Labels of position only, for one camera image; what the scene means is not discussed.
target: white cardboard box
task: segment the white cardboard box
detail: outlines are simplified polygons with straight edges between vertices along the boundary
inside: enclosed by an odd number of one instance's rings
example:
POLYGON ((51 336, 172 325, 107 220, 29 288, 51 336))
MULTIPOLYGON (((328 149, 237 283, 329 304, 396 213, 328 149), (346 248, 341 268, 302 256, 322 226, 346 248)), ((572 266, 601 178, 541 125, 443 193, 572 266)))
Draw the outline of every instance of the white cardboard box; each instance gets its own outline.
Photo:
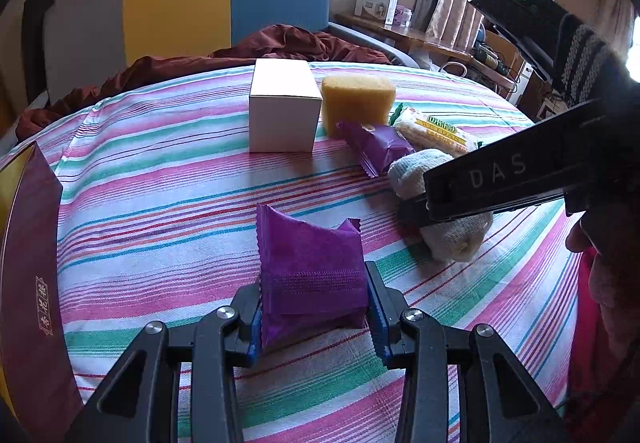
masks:
POLYGON ((249 92, 249 152, 311 152, 321 105, 306 61, 258 58, 249 92))
POLYGON ((397 5, 398 0, 364 0, 362 15, 373 20, 384 21, 385 24, 392 24, 397 5))

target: metal bolt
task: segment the metal bolt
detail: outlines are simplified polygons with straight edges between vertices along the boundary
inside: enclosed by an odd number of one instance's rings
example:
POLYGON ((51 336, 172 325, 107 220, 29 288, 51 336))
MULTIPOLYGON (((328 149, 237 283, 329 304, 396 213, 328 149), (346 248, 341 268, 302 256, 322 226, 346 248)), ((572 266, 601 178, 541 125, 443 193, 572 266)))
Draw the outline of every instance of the metal bolt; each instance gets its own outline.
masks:
POLYGON ((417 322, 424 318, 424 313, 419 309, 407 309, 404 312, 404 318, 409 320, 409 322, 417 322))
POLYGON ((222 308, 218 308, 216 311, 216 315, 218 318, 222 318, 223 320, 229 319, 236 314, 236 310, 231 306, 222 306, 222 308))
POLYGON ((489 324, 478 324, 476 326, 476 333, 478 333, 481 337, 489 338, 494 336, 494 328, 492 328, 489 324))
POLYGON ((150 335, 158 334, 160 331, 162 331, 162 322, 158 320, 149 322, 149 324, 145 326, 145 331, 150 335))

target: striped tablecloth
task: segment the striped tablecloth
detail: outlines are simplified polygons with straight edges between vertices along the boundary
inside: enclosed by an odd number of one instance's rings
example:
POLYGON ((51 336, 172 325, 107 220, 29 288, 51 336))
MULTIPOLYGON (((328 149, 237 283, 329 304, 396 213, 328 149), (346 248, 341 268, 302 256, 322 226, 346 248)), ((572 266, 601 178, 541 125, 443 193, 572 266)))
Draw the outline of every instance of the striped tablecloth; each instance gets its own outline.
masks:
MULTIPOLYGON (((379 73, 410 102, 485 142, 530 125, 468 80, 408 68, 312 64, 379 73)), ((318 127, 313 155, 252 155, 253 68, 187 76, 110 98, 36 139, 64 186, 58 275, 66 344, 86 400, 148 321, 170 326, 228 304, 258 273, 255 205, 326 227, 362 220, 368 259, 387 285, 445 325, 497 328, 554 403, 566 390, 577 257, 561 201, 495 217, 473 262, 430 259, 396 221, 386 178, 368 179, 345 144, 318 127)), ((180 383, 180 438, 190 435, 190 368, 180 383)), ((450 440, 459 434, 450 375, 450 440)), ((336 330, 237 370, 248 441, 393 441, 402 371, 386 371, 367 330, 336 330)))

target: human hand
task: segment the human hand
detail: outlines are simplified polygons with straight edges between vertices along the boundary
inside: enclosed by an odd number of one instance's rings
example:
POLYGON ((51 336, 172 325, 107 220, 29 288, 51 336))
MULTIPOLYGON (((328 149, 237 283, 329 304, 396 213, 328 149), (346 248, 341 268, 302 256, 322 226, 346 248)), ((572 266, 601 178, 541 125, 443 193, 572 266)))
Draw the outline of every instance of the human hand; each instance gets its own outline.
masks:
POLYGON ((589 291, 600 305, 609 346, 619 358, 640 334, 640 214, 638 200, 596 206, 580 218, 566 247, 598 252, 591 266, 589 291))

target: purple snack package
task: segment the purple snack package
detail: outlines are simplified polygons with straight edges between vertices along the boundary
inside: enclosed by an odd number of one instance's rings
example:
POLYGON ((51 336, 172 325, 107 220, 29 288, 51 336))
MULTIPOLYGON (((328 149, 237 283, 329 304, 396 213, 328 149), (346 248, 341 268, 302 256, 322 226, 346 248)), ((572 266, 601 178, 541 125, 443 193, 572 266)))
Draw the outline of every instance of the purple snack package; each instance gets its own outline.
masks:
POLYGON ((390 125, 341 121, 337 128, 358 155, 358 163, 370 178, 386 173, 391 163, 415 152, 411 144, 390 125))
POLYGON ((369 304, 360 222, 335 230, 258 204, 262 347, 318 328, 361 328, 369 304))

